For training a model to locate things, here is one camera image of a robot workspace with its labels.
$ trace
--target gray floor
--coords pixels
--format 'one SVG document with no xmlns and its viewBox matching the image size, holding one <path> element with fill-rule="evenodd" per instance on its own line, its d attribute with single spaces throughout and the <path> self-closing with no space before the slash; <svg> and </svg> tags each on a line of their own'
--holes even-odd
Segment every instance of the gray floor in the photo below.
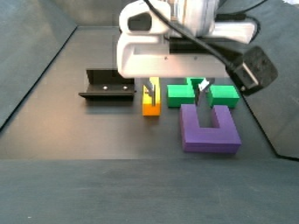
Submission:
<svg viewBox="0 0 299 224">
<path fill-rule="evenodd" d="M 116 41 L 118 28 L 78 29 L 0 133 L 2 223 L 298 223 L 298 163 L 275 157 L 243 101 L 243 145 L 219 156 L 183 153 L 166 92 L 159 119 L 140 91 L 131 104 L 78 96 L 86 68 L 115 66 Z"/>
</svg>

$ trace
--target black cable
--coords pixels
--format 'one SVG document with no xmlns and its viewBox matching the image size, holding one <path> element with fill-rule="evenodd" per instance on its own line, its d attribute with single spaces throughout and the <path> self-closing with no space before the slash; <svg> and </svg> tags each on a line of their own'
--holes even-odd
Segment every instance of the black cable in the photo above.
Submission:
<svg viewBox="0 0 299 224">
<path fill-rule="evenodd" d="M 251 10 L 254 10 L 261 4 L 263 4 L 267 0 L 263 0 L 261 1 L 259 3 L 257 3 L 255 5 L 253 5 L 251 7 L 249 7 L 247 9 L 245 10 L 241 10 L 241 11 L 235 11 L 235 12 L 228 12 L 228 13 L 223 13 L 220 15 L 238 15 L 238 14 L 243 14 Z"/>
<path fill-rule="evenodd" d="M 174 24 L 168 19 L 162 15 L 159 10 L 152 6 L 148 0 L 144 0 L 146 4 L 148 5 L 150 10 L 152 13 L 160 18 L 163 23 L 172 28 L 184 38 L 187 38 L 196 46 L 203 47 L 218 59 L 219 61 L 226 65 L 228 70 L 235 70 L 235 65 L 226 59 L 226 57 L 202 40 L 196 39 L 188 32 L 186 32 L 176 24 Z"/>
</svg>

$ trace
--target black bracket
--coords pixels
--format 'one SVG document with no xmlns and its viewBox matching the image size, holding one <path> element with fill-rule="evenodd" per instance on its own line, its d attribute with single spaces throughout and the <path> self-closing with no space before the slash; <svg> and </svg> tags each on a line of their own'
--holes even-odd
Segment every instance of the black bracket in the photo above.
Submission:
<svg viewBox="0 0 299 224">
<path fill-rule="evenodd" d="M 87 99 L 135 96 L 135 79 L 126 79 L 116 69 L 87 69 L 88 90 L 79 95 Z"/>
</svg>

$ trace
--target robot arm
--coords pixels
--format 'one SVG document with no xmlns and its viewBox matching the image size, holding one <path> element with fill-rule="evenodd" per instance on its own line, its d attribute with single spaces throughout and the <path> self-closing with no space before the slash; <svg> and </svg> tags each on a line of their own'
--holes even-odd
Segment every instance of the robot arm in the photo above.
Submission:
<svg viewBox="0 0 299 224">
<path fill-rule="evenodd" d="M 172 15 L 176 16 L 178 24 L 195 38 L 226 37 L 247 43 L 254 35 L 255 25 L 215 23 L 219 0 L 174 1 L 172 9 L 167 2 L 159 0 L 150 0 L 150 3 L 138 0 L 123 9 L 119 17 L 123 33 L 116 49 L 119 73 L 127 78 L 227 77 L 226 67 L 212 55 L 171 53 L 168 38 L 180 37 L 180 34 L 168 28 L 154 10 L 167 20 L 171 20 Z M 249 51 L 230 70 L 228 75 L 246 94 L 266 87 L 277 77 L 277 69 L 261 48 Z"/>
</svg>

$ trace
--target purple block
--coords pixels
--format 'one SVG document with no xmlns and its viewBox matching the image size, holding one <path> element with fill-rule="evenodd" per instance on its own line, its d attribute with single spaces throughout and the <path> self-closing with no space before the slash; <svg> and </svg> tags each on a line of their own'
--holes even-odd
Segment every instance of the purple block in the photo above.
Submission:
<svg viewBox="0 0 299 224">
<path fill-rule="evenodd" d="M 182 105 L 182 145 L 190 152 L 237 153 L 241 146 L 239 132 L 227 106 L 214 106 L 212 127 L 202 128 L 194 104 Z"/>
</svg>

